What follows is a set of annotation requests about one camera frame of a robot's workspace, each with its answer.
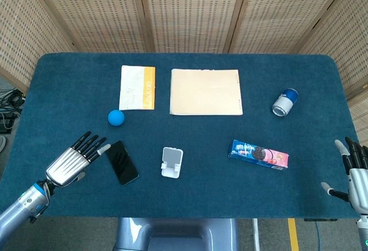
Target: blue ball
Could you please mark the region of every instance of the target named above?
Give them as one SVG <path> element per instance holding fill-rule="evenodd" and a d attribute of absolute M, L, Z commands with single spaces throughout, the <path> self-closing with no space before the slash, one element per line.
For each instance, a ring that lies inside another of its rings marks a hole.
<path fill-rule="evenodd" d="M 120 126 L 124 122 L 124 119 L 124 113 L 117 109 L 112 110 L 108 116 L 108 121 L 113 126 Z"/>

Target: robotic hand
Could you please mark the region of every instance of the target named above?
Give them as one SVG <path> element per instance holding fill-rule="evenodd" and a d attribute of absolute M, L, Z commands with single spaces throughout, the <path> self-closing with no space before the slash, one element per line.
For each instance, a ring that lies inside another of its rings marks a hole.
<path fill-rule="evenodd" d="M 348 194 L 336 191 L 326 182 L 322 182 L 321 185 L 328 195 L 350 202 L 353 209 L 360 213 L 361 218 L 357 222 L 359 237 L 362 250 L 368 251 L 368 148 L 361 147 L 348 137 L 345 138 L 345 141 L 350 152 L 339 140 L 335 140 L 335 145 L 343 158 L 349 183 Z"/>
<path fill-rule="evenodd" d="M 37 181 L 0 215 L 0 249 L 20 224 L 27 219 L 35 222 L 48 208 L 55 188 L 66 187 L 83 178 L 84 169 L 111 147 L 107 144 L 98 149 L 106 141 L 105 137 L 92 145 L 98 135 L 84 142 L 90 134 L 86 132 L 54 160 L 46 169 L 46 179 Z"/>

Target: yellow floor line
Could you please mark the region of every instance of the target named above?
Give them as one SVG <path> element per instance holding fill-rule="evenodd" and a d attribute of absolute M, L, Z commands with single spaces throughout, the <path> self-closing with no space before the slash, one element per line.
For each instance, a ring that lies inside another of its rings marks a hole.
<path fill-rule="evenodd" d="M 295 218 L 288 218 L 289 225 L 289 235 L 290 235 L 290 245 L 292 246 L 292 251 L 299 251 L 297 227 L 295 225 Z"/>

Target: wicker panel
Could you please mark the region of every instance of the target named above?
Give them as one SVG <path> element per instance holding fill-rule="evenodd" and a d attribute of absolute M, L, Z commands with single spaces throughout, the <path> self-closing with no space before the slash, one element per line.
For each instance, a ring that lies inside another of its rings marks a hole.
<path fill-rule="evenodd" d="M 368 146 L 368 91 L 355 98 L 350 104 L 350 113 L 355 130 L 362 145 Z"/>
<path fill-rule="evenodd" d="M 38 0 L 0 0 L 0 9 L 0 67 L 27 91 L 40 56 L 72 48 Z"/>
<path fill-rule="evenodd" d="M 288 53 L 328 0 L 244 0 L 235 53 Z"/>
<path fill-rule="evenodd" d="M 145 52 L 135 0 L 48 0 L 86 52 Z"/>
<path fill-rule="evenodd" d="M 224 49 L 236 0 L 148 0 L 157 52 Z"/>
<path fill-rule="evenodd" d="M 336 1 L 300 52 L 330 55 L 345 89 L 368 76 L 368 0 Z"/>

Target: white phone holder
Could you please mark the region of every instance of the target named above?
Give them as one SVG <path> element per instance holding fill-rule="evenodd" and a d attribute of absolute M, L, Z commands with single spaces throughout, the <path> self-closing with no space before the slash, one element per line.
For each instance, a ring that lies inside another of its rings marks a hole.
<path fill-rule="evenodd" d="M 182 166 L 183 151 L 164 147 L 162 151 L 161 174 L 165 177 L 178 178 Z"/>

